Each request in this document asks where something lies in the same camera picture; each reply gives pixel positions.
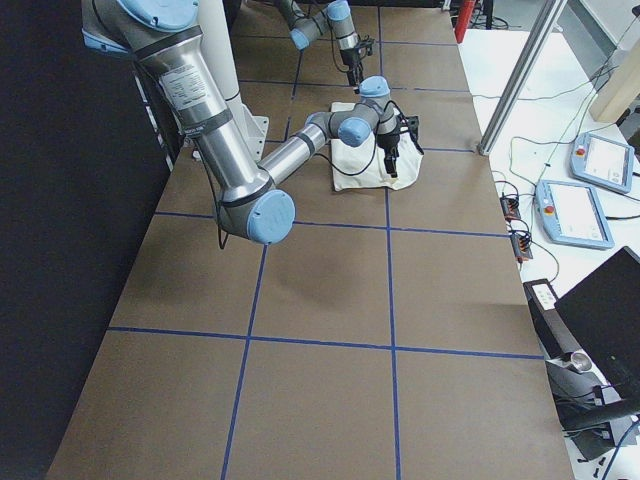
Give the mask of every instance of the light blue cap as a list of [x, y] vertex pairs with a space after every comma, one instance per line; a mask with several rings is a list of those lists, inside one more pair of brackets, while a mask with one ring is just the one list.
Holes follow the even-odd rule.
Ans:
[[380, 75], [374, 75], [363, 80], [360, 84], [360, 96], [365, 98], [377, 98], [389, 95], [389, 85], [387, 80]]
[[111, 57], [128, 58], [132, 56], [131, 51], [120, 45], [119, 43], [109, 40], [108, 38], [92, 35], [86, 30], [82, 30], [84, 36], [84, 45], [91, 50], [109, 55]]
[[327, 15], [332, 22], [339, 22], [351, 16], [351, 9], [347, 0], [336, 0], [327, 6]]
[[179, 32], [191, 26], [198, 15], [198, 1], [118, 0], [138, 22], [161, 32]]
[[294, 28], [289, 32], [289, 35], [291, 36], [291, 40], [293, 40], [293, 44], [298, 50], [304, 50], [309, 46], [309, 39], [304, 33], [302, 33], [301, 30]]
[[296, 207], [282, 190], [270, 190], [260, 197], [247, 219], [247, 236], [264, 245], [278, 243], [291, 231]]
[[360, 117], [344, 120], [338, 127], [338, 138], [350, 147], [359, 147], [371, 134], [371, 126]]

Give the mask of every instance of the label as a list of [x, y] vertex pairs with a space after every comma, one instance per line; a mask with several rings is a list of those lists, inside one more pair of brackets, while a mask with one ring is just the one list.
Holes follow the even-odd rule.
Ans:
[[545, 310], [556, 308], [556, 297], [553, 296], [553, 292], [546, 283], [534, 285], [533, 293], [536, 294], [536, 298]]
[[205, 81], [195, 65], [171, 70], [160, 77], [160, 82], [176, 110], [193, 107], [209, 98]]

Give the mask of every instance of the white cloth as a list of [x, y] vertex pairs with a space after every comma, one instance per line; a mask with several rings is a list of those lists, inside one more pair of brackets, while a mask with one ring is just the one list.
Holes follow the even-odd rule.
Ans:
[[[331, 104], [332, 112], [352, 110], [353, 103], [334, 102]], [[359, 147], [353, 148], [345, 145], [341, 140], [331, 140], [331, 161], [340, 170], [346, 173], [359, 172], [369, 163], [373, 154], [375, 138], [373, 133]], [[408, 133], [400, 135], [398, 144], [398, 161], [396, 169], [397, 178], [391, 178], [384, 168], [384, 151], [376, 148], [376, 158], [369, 168], [355, 177], [343, 175], [335, 168], [333, 170], [333, 187], [336, 191], [346, 188], [376, 188], [389, 187], [394, 190], [408, 187], [418, 178], [422, 155], [416, 149]]]

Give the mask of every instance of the blue tablet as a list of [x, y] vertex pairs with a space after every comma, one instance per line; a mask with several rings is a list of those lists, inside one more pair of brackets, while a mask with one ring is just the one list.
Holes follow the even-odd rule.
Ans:
[[571, 152], [571, 172], [585, 182], [617, 193], [629, 193], [634, 155], [634, 148], [629, 145], [583, 133]]
[[536, 187], [535, 204], [552, 242], [599, 250], [614, 246], [593, 186], [542, 180]]

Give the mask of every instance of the red object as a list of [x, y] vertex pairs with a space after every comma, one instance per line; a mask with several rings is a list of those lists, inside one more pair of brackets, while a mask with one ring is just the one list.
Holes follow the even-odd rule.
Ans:
[[464, 40], [464, 34], [469, 27], [469, 21], [471, 20], [471, 15], [473, 15], [473, 9], [476, 6], [475, 0], [464, 0], [462, 6], [460, 7], [460, 12], [458, 13], [458, 21], [456, 22], [456, 41], [458, 43], [462, 43]]

